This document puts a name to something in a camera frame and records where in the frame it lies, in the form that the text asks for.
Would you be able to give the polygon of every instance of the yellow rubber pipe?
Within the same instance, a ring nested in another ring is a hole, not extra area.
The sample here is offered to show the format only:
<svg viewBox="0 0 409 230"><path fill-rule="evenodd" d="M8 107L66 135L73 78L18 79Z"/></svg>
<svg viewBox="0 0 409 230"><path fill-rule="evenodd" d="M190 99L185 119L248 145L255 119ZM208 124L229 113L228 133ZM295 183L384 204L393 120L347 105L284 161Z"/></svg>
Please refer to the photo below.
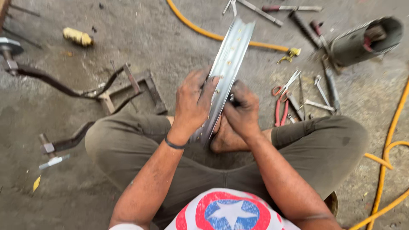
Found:
<svg viewBox="0 0 409 230"><path fill-rule="evenodd" d="M366 153L364 156L366 156L367 158L374 160L378 163L380 163L381 165L384 165L386 168L392 170L393 166L391 164L389 164L388 162L386 162L385 160L382 160L381 158L374 156L372 154Z"/></svg>
<svg viewBox="0 0 409 230"><path fill-rule="evenodd" d="M396 125L398 124L400 113L403 110L403 106L405 105L405 102L406 102L406 99L407 99L408 95L409 95L409 79L408 79L406 87L405 87L405 89L403 91L402 97L401 97L401 99L399 101L398 108L396 109L395 115L393 116L392 123L391 123L391 126L389 128L389 132L388 132L388 135L387 135L387 138L386 138L386 141L385 141L385 147L384 147L384 152L383 152L382 157L383 157L383 160L386 161L388 164L390 164L389 151L391 150L391 148L393 148L396 145L407 145L407 146L409 146L409 142L405 142L405 141L398 141L398 142L394 142L394 143L391 144L393 133L395 131ZM375 198L375 202L374 202L373 209L372 209L372 216L377 215L377 211L378 211L378 208L379 208L379 203L380 203L380 200L381 200L382 191L383 191L383 187L384 187L384 182L385 182L385 173L386 173L386 166L382 165L381 170L380 170L380 175L379 175L378 190L377 190L377 193L376 193L376 198ZM403 197L403 199L404 199L404 198L407 197L407 195L408 195L408 191L405 192L404 195L402 195L401 197ZM370 219L367 222L367 223L369 223L368 227L366 228L367 230L372 230L375 218ZM356 228L357 226L358 225L352 227L350 230L358 229L358 228Z"/></svg>
<svg viewBox="0 0 409 230"><path fill-rule="evenodd" d="M349 230L358 230L362 227L364 227L367 223L369 223L370 221L374 221L376 218L382 216L383 214L385 214L387 211L391 210L392 208L394 208L396 205L398 205L400 202L402 202L407 196L409 196L409 189L402 194L398 199L396 199L394 202L390 203L388 206L386 206L385 208L383 208L382 210L380 210L379 212L377 212L376 214L366 218L364 221L362 221L361 223L353 226L352 228L350 228Z"/></svg>
<svg viewBox="0 0 409 230"><path fill-rule="evenodd" d="M172 9L172 11L175 13L175 15L184 23L186 24L189 28L192 30L200 33L201 35L204 35L206 37L218 40L218 41L223 41L224 36L214 34L212 32L209 32L205 29L202 29L198 27L197 25L193 24L191 21L189 21L185 16L183 16L182 13L176 8L175 4L172 2L172 0L166 0ZM273 45L273 44L267 44L267 43L261 43L261 42L254 42L251 41L249 43L251 46L257 46L257 47L263 47L267 49L272 49L272 50L278 50L278 51L283 51L283 52L288 52L290 49L288 47L280 46L280 45Z"/></svg>

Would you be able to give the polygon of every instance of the rubber band bracelet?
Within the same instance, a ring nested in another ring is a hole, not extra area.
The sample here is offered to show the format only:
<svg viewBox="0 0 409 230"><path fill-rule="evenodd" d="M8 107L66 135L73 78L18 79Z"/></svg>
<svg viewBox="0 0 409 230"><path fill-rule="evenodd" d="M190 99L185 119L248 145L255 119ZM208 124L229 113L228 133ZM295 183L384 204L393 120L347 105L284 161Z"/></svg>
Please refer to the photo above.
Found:
<svg viewBox="0 0 409 230"><path fill-rule="evenodd" d="M168 140L168 136L165 137L165 142L166 142L166 144L168 144L170 147L172 147L172 148L174 148L174 149L184 149L185 146L186 146L185 144L182 145L182 146L172 144L172 143Z"/></svg>

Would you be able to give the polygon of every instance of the dry leaf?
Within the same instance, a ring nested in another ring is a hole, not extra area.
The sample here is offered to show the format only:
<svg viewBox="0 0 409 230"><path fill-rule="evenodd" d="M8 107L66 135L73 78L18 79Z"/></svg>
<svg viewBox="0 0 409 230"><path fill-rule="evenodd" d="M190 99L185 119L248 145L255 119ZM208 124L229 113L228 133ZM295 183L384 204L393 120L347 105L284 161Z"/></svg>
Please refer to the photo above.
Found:
<svg viewBox="0 0 409 230"><path fill-rule="evenodd" d="M36 181L34 181L33 184L33 192L38 188L38 186L40 185L40 180L41 180L41 175L37 178Z"/></svg>

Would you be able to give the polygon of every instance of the scissors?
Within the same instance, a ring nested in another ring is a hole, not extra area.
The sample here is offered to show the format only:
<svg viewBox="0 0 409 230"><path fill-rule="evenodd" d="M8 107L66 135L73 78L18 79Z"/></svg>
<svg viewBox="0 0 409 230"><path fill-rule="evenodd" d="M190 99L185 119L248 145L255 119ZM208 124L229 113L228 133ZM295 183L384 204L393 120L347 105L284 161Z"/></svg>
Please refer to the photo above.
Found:
<svg viewBox="0 0 409 230"><path fill-rule="evenodd" d="M236 0L229 0L225 10L223 11L223 15L226 13L226 10L229 8L229 6L231 5L231 7L233 8L233 15L234 17L236 17L237 15L237 9L236 9Z"/></svg>
<svg viewBox="0 0 409 230"><path fill-rule="evenodd" d="M273 88L273 90L271 91L271 94L273 94L273 96L277 96L281 91L284 90L284 92L281 94L280 99L282 99L283 95L288 91L288 87L291 85L291 83L293 83L295 81L295 79L297 79L298 75L300 75L301 71L298 72L298 69L295 71L295 73L291 76L291 78L288 80L287 84L283 85L283 86L276 86Z"/></svg>

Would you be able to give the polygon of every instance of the man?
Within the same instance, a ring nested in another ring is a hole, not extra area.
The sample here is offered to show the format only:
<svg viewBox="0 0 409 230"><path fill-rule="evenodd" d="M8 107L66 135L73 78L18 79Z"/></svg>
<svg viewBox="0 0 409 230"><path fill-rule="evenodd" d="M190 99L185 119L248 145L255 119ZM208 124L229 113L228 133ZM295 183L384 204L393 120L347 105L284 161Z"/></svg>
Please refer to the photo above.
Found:
<svg viewBox="0 0 409 230"><path fill-rule="evenodd" d="M88 154L124 189L109 228L148 230L154 222L167 230L340 230L322 199L365 153L365 129L333 116L261 131L258 98L238 81L231 91L240 105L226 103L211 148L251 151L256 162L205 167L182 155L223 81L206 81L208 75L209 69L189 73L177 90L174 117L119 112L88 131Z"/></svg>

